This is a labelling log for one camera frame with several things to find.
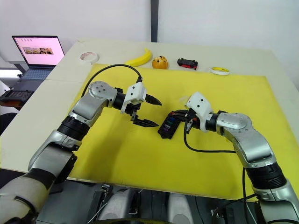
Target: wire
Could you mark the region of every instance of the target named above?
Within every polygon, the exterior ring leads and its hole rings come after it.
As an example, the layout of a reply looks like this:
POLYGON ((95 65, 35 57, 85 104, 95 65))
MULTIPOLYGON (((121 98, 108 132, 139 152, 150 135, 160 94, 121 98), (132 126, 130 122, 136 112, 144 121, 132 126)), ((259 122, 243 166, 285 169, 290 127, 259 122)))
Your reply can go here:
POLYGON ((248 211, 249 211, 249 214, 251 215, 251 217, 252 217, 252 219, 253 219, 254 223, 255 223, 255 224, 257 224, 257 222, 256 222, 256 220, 255 220, 255 218, 254 218, 254 216, 253 216, 253 214, 252 214, 252 212, 251 212, 250 208, 248 207, 248 204, 247 204, 247 209, 248 209, 248 211))
POLYGON ((94 219, 94 217, 96 217, 97 214, 102 210, 102 208, 105 207, 106 204, 104 204, 102 207, 100 207, 100 209, 97 211, 97 213, 95 213, 95 215, 86 224, 89 224, 94 219))
POLYGON ((195 204, 196 204, 196 208, 197 208, 197 211, 198 211, 199 217, 200 217, 200 219, 201 219, 201 222, 202 222, 202 224, 205 224, 205 223, 204 223, 204 220, 202 219, 202 216, 201 216, 201 214, 200 214, 199 208, 198 208, 198 204, 197 204, 197 197, 196 197, 196 196, 194 196, 194 197, 195 197, 195 204))
POLYGON ((241 201, 244 201, 244 200, 253 198, 253 197, 255 197, 255 196, 256 196, 256 194, 252 194, 252 195, 249 195, 249 196, 247 196, 247 197, 243 197, 243 198, 240 198, 240 199, 237 199, 237 200, 234 200, 234 201, 230 201, 230 202, 224 204, 223 206, 217 208, 217 209, 214 211, 214 213, 213 213, 212 224, 215 224, 215 223, 216 223, 216 215, 217 215, 217 213, 218 213, 219 211, 221 211, 222 209, 224 209, 226 206, 228 206, 228 205, 230 205, 230 204, 232 204, 232 203, 235 203, 235 202, 241 202, 241 201))
POLYGON ((192 148, 191 146, 188 145, 187 142, 187 124, 188 122, 185 122, 185 127, 184 127, 184 142, 187 148, 191 149, 192 151, 200 152, 200 153, 235 153, 235 151, 230 151, 230 150, 199 150, 199 149, 192 148))
MULTIPOLYGON (((246 172, 246 170, 245 170, 245 168, 243 168, 243 171, 242 171, 243 197, 246 197, 245 172, 246 172)), ((246 200, 243 201, 243 207, 244 207, 244 214, 245 214, 246 223, 249 224, 248 213, 247 213, 247 202, 246 202, 246 200)))
POLYGON ((137 71, 135 68, 133 68, 133 67, 130 66, 130 65, 127 65, 127 64, 113 64, 113 65, 109 65, 109 66, 107 66, 107 67, 105 67, 105 68, 102 68, 101 70, 97 71, 97 72, 96 72, 96 73, 95 73, 95 74, 88 80, 88 82, 86 83, 86 86, 84 87, 84 90, 83 90, 83 92, 82 92, 81 97, 84 96, 84 94, 85 94, 85 92, 86 92, 86 90, 87 90, 89 84, 91 83, 91 81, 92 81, 98 74, 100 74, 101 72, 105 71, 106 69, 110 69, 110 68, 117 67, 117 66, 127 67, 127 68, 130 68, 130 69, 134 70, 134 71, 137 73, 137 75, 138 75, 138 80, 142 81, 142 77, 141 77, 139 71, 137 71))

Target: laptop keyboard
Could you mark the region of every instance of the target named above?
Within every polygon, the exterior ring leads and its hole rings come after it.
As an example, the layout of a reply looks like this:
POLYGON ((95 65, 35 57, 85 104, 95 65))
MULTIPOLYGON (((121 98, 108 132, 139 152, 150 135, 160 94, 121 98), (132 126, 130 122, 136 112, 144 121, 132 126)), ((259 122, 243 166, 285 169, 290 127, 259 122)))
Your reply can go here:
POLYGON ((50 72, 50 70, 29 69, 22 78, 45 80, 50 72))

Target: laptop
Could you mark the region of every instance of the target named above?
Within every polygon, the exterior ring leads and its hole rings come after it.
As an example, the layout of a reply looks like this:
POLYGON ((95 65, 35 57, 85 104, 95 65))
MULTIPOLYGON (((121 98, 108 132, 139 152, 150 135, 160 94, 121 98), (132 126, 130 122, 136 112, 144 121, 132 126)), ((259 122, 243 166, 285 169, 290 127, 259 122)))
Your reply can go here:
POLYGON ((57 36, 12 36, 29 69, 13 87, 33 90, 47 78, 64 57, 57 36))

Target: laptop screen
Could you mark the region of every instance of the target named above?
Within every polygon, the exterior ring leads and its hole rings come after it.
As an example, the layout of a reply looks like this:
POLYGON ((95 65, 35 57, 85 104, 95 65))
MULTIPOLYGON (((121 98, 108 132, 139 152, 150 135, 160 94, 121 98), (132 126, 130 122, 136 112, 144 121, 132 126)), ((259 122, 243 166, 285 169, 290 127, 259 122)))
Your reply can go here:
POLYGON ((28 65, 55 66, 64 57, 57 36, 13 36, 28 65))

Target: white table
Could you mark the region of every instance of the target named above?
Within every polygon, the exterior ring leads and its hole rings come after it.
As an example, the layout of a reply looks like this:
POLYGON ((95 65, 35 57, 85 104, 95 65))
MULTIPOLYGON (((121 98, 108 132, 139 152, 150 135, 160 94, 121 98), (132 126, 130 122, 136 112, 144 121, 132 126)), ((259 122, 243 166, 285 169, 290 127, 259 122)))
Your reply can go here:
MULTIPOLYGON (((91 69, 90 64, 80 62, 81 53, 97 52, 97 63, 115 64, 141 56, 144 48, 154 56, 165 56, 173 70, 188 70, 177 65, 177 59, 183 57, 197 60, 199 71, 225 67, 235 74, 266 76, 299 142, 299 92, 270 51, 87 39, 74 44, 2 134, 1 168, 26 172, 33 153, 65 118, 91 69)), ((151 68, 151 62, 141 67, 151 68)))

